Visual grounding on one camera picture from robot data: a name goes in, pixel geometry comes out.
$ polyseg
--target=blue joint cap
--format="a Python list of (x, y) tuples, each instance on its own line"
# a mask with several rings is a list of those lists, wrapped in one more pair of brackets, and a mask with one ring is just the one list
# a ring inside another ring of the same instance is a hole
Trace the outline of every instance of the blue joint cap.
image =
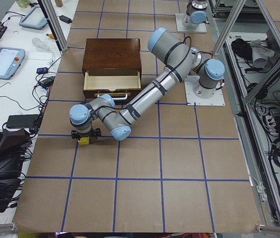
[(69, 110), (69, 117), (74, 125), (81, 125), (89, 119), (90, 113), (84, 105), (77, 104)]
[(124, 140), (131, 133), (131, 128), (127, 125), (120, 126), (110, 132), (110, 134), (118, 141)]
[(154, 46), (156, 45), (157, 41), (160, 39), (160, 37), (166, 32), (167, 29), (164, 27), (160, 27), (157, 29), (150, 37), (148, 41), (148, 49), (150, 52), (152, 52)]
[(112, 97), (109, 94), (103, 94), (100, 96), (100, 98), (107, 100), (113, 108), (115, 107), (114, 100), (112, 99)]
[(195, 11), (189, 18), (193, 24), (198, 25), (206, 21), (206, 13), (204, 11)]
[(224, 76), (224, 64), (218, 59), (210, 59), (205, 66), (206, 73), (213, 80), (220, 80)]

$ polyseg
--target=tiled table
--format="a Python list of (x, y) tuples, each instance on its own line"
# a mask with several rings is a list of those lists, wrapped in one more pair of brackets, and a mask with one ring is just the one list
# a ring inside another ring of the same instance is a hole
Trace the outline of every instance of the tiled table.
[(187, 1), (81, 0), (68, 37), (14, 221), (24, 232), (237, 232), (260, 223), (233, 115), (187, 106), (176, 85), (115, 141), (79, 146), (71, 106), (84, 100), (86, 38), (140, 38), (143, 86), (163, 71), (146, 46), (159, 27), (210, 51), (206, 35), (175, 33)]

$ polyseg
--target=wooden box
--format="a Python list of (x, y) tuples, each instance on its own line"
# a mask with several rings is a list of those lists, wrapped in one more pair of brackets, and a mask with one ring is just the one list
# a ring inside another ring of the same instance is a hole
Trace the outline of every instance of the wooden box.
[(87, 39), (82, 71), (86, 99), (108, 93), (129, 102), (141, 91), (140, 39)]

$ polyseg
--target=drawer handle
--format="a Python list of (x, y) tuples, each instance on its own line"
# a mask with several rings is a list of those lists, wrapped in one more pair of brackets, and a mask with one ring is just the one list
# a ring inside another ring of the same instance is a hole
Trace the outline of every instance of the drawer handle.
[[(104, 94), (105, 93), (97, 93), (97, 94), (95, 94), (95, 96), (97, 96), (97, 98), (98, 98), (98, 97), (100, 97), (101, 95), (104, 95)], [(108, 93), (108, 94), (110, 96), (114, 96), (115, 95), (115, 93)], [(114, 97), (112, 97), (112, 99), (115, 100), (115, 101), (122, 101), (122, 100), (126, 100), (128, 98), (128, 96), (130, 96), (130, 95), (131, 95), (130, 93), (126, 93), (123, 98), (114, 98)]]

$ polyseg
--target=white mounting plate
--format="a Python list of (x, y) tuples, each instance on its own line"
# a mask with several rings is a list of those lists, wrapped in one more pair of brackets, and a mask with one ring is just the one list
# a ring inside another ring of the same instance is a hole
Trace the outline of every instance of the white mounting plate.
[(224, 96), (222, 90), (217, 90), (212, 98), (202, 99), (195, 95), (193, 92), (193, 85), (199, 79), (199, 76), (187, 76), (184, 80), (185, 92), (186, 92), (186, 101), (187, 105), (193, 106), (225, 106)]
[(182, 20), (183, 20), (185, 14), (186, 13), (176, 13), (175, 14), (177, 32), (196, 33), (196, 34), (206, 34), (207, 33), (206, 25), (204, 23), (199, 24), (196, 28), (184, 26), (182, 23)]

